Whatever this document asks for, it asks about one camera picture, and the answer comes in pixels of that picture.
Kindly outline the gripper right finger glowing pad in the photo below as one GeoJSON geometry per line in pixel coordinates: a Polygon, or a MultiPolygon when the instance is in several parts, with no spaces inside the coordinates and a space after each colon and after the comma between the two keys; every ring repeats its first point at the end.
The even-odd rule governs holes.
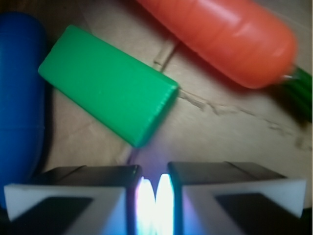
{"type": "Polygon", "coordinates": [[[160,178],[159,235],[304,235],[306,181],[251,162],[169,162],[160,178]]]}

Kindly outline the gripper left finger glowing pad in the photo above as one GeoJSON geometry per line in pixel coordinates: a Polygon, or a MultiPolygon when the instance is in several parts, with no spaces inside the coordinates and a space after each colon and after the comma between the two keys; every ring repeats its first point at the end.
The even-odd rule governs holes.
{"type": "Polygon", "coordinates": [[[7,235],[153,235],[138,165],[57,167],[4,188],[7,235]]]}

